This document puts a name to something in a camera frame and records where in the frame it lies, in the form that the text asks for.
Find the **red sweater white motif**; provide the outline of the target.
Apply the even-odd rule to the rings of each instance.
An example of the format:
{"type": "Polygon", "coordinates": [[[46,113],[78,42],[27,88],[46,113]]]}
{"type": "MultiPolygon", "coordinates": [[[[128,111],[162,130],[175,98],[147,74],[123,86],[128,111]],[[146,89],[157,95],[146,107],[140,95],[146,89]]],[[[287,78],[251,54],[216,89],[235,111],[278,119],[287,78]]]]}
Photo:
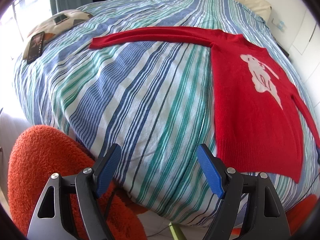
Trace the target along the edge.
{"type": "Polygon", "coordinates": [[[197,27],[146,27],[93,38],[100,49],[138,41],[198,44],[210,49],[217,156],[240,172],[270,172],[299,182],[304,119],[316,124],[295,85],[265,48],[242,35],[197,27]]]}

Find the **striped blue green bedspread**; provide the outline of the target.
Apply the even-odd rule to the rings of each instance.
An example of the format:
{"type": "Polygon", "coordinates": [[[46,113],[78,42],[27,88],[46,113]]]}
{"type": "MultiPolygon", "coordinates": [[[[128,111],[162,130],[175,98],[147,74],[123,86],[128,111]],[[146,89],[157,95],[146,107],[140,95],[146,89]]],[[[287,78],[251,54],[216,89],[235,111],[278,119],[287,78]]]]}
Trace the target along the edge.
{"type": "Polygon", "coordinates": [[[92,38],[154,25],[242,34],[268,50],[313,108],[264,20],[235,0],[109,0],[81,10],[92,18],[49,42],[33,63],[17,59],[23,111],[34,125],[73,133],[93,155],[118,143],[117,182],[174,223],[207,227],[219,204],[195,153],[201,143],[216,152],[209,49],[137,42],[90,50],[92,38]]]}

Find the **black smartphone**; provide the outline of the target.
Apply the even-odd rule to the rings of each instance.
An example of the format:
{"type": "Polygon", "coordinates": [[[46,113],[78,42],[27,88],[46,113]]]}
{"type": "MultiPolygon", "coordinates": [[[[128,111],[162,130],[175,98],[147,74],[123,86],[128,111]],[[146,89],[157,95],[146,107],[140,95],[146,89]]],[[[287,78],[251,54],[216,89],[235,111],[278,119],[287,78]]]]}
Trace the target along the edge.
{"type": "Polygon", "coordinates": [[[44,36],[45,32],[42,31],[31,38],[27,54],[27,64],[31,64],[42,55],[44,36]]]}

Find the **patterned cream pillow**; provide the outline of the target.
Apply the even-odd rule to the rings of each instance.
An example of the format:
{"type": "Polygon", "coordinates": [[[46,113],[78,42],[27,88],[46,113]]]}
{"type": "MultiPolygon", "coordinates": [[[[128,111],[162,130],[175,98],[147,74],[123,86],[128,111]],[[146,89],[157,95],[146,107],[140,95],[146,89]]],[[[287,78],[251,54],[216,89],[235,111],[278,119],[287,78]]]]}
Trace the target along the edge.
{"type": "Polygon", "coordinates": [[[47,44],[60,34],[80,25],[93,17],[92,14],[78,9],[64,10],[36,25],[24,41],[23,59],[27,59],[31,38],[44,31],[44,42],[47,44]]]}

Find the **small phone on pillow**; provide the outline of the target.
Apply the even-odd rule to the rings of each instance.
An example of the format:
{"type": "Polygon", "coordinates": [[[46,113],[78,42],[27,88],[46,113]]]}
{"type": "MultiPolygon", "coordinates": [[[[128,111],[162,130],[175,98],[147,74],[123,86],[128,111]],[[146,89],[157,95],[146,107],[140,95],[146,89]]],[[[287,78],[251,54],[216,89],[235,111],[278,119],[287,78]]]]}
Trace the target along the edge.
{"type": "Polygon", "coordinates": [[[53,21],[54,21],[55,25],[58,25],[58,24],[62,23],[63,21],[67,20],[67,19],[68,19],[67,15],[59,14],[53,19],[53,21]]]}

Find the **wall socket panel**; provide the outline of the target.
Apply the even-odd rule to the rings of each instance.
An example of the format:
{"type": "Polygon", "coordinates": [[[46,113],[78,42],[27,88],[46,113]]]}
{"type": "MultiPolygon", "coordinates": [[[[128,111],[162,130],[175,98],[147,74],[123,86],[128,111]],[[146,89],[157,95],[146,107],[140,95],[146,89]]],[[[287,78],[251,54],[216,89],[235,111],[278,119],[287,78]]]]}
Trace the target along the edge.
{"type": "Polygon", "coordinates": [[[272,24],[276,26],[277,29],[279,29],[282,33],[285,32],[286,26],[283,21],[281,21],[278,18],[272,18],[272,24]]]}

